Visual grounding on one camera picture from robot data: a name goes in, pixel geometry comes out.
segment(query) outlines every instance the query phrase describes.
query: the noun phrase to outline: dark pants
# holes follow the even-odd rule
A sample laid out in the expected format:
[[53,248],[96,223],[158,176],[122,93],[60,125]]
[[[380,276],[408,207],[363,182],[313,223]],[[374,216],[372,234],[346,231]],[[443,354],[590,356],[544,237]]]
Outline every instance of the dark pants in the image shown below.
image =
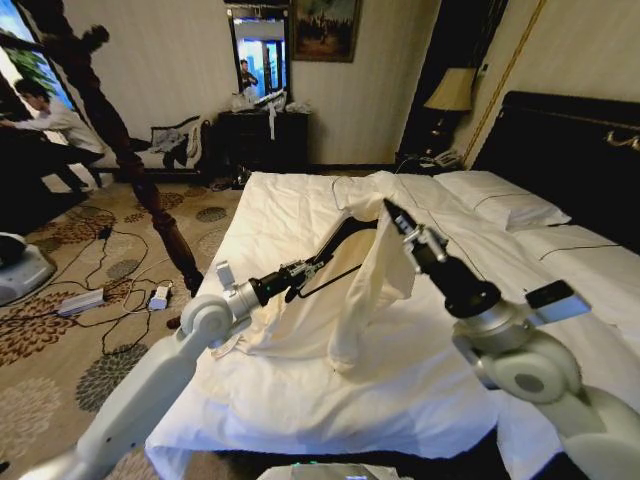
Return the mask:
[[[55,173],[74,192],[79,192],[80,189],[85,186],[85,183],[73,173],[69,165],[81,163],[85,167],[88,167],[96,160],[102,158],[101,153],[94,153],[82,148],[52,142],[36,142],[36,144],[30,145],[29,150],[32,150],[29,152],[29,156],[32,161],[37,164],[42,175]],[[91,173],[91,176],[95,179],[98,187],[102,187],[100,174],[90,169],[89,173]]]

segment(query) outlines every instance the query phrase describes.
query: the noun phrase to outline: beige wallpaper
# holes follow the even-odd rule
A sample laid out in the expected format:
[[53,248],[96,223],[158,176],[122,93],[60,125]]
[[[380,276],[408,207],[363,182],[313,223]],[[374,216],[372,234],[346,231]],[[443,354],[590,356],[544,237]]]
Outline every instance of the beige wallpaper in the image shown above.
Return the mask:
[[[511,0],[487,53],[487,75],[454,147],[465,152],[539,0]],[[469,151],[478,154],[509,90],[640,101],[640,2],[547,0]]]
[[[132,136],[151,125],[220,111],[237,89],[222,0],[64,0],[77,33],[103,24],[94,55],[104,92]],[[363,0],[352,64],[294,62],[293,94],[314,111],[318,163],[391,163],[439,0]]]
[[363,0],[354,62],[294,62],[316,163],[393,163],[437,15],[433,0]]

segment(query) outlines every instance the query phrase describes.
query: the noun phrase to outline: patterned carpet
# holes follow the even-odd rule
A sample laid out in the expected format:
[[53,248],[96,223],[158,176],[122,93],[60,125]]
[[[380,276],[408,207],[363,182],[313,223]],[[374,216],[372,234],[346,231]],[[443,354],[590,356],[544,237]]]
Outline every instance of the patterned carpet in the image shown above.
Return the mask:
[[[161,185],[164,207],[177,220],[200,271],[205,271],[235,213],[241,192]],[[105,241],[97,239],[112,227]],[[50,284],[26,301],[0,308],[0,479],[20,476],[30,465],[71,445],[105,398],[148,347],[170,335],[165,322],[179,315],[190,296],[166,258],[151,217],[131,187],[112,184],[28,236],[50,255],[58,270]],[[173,282],[169,308],[126,315],[145,305],[159,282]],[[104,287],[106,303],[73,317],[55,311],[65,298]],[[223,463],[208,455],[194,462],[189,479],[229,478]],[[138,450],[109,477],[155,479]]]

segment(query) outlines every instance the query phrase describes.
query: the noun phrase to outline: white shirt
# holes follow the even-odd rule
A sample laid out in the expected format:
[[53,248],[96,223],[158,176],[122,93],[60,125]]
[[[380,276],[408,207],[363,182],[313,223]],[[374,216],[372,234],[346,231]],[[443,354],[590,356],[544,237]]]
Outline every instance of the white shirt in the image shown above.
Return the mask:
[[77,113],[65,107],[60,100],[51,97],[49,112],[40,112],[37,118],[15,122],[23,130],[53,130],[60,132],[72,145],[94,153],[104,153],[104,145]]

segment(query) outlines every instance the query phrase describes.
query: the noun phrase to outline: person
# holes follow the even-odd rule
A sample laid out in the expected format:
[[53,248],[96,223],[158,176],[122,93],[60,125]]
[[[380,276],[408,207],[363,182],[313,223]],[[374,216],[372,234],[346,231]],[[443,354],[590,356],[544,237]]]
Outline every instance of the person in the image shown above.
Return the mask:
[[[61,145],[52,142],[38,142],[28,152],[37,157],[46,166],[43,170],[56,173],[75,193],[89,190],[89,185],[82,181],[69,168],[70,164],[82,163],[87,166],[104,155],[104,146],[93,131],[80,119],[78,114],[65,107],[60,100],[50,97],[49,92],[38,82],[23,78],[15,82],[15,89],[38,116],[32,120],[12,122],[0,120],[0,126],[22,130],[52,130],[60,132],[69,142]],[[102,186],[98,172],[90,170],[98,187]]]
[[245,59],[240,60],[240,77],[243,92],[247,87],[258,84],[258,79],[249,71],[249,63]]

